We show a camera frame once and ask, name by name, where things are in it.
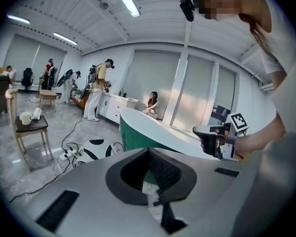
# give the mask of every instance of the yellow shirt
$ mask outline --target yellow shirt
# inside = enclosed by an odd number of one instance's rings
[[[96,75],[96,81],[92,85],[94,89],[104,89],[104,83],[99,81],[99,79],[105,79],[105,72],[107,70],[107,67],[105,64],[100,64],[95,69],[95,75]]]

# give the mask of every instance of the marble floor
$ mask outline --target marble floor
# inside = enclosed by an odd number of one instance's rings
[[[18,94],[18,114],[26,110],[34,111],[38,103],[29,101],[33,100],[34,97],[35,94]],[[61,104],[57,102],[56,112],[53,108],[46,101],[42,111],[48,122],[48,137],[51,148],[58,149],[61,147],[62,138],[68,135],[76,122],[81,119],[82,109],[74,103]],[[23,141],[27,150],[26,158],[29,165],[34,168],[30,172],[22,160],[9,122],[8,114],[3,112],[0,116],[0,194],[8,200],[24,192],[35,191],[53,180],[54,174],[51,168],[55,162],[50,158],[50,155],[44,153],[45,148],[39,134],[24,137]],[[82,118],[82,122],[77,124],[75,131],[67,139],[81,143],[80,146],[91,139],[106,139],[110,143],[121,142],[118,125],[103,117],[100,118],[99,122]],[[55,153],[54,157],[56,158],[58,155],[59,152]],[[68,161],[60,161],[59,164],[64,170]],[[66,172],[68,173],[72,168],[70,165]],[[53,170],[55,175],[60,174],[56,165]],[[20,209],[25,208],[37,194],[19,197],[12,204]]]

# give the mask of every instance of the white mug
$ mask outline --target white mug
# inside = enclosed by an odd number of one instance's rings
[[[23,125],[29,125],[31,123],[31,116],[32,114],[29,112],[23,112],[20,115],[20,120],[22,121]]]

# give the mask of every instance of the ceiling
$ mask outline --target ceiling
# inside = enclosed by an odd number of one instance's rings
[[[67,45],[82,55],[91,51],[137,42],[169,42],[212,51],[252,74],[260,71],[259,80],[269,77],[261,69],[259,47],[249,26],[234,17],[223,21],[206,20],[196,15],[192,23],[185,19],[179,0],[134,0],[141,16],[133,18],[121,0],[19,0],[9,13],[30,20],[27,25],[7,19],[15,29],[52,43]],[[107,10],[100,9],[106,2]],[[58,32],[78,45],[57,39]]]

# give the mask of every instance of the white drawer cabinet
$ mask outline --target white drawer cabinet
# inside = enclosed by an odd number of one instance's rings
[[[106,117],[119,124],[119,113],[122,108],[135,108],[136,99],[116,96],[109,93],[102,93],[99,106],[97,108],[96,117],[98,114]]]

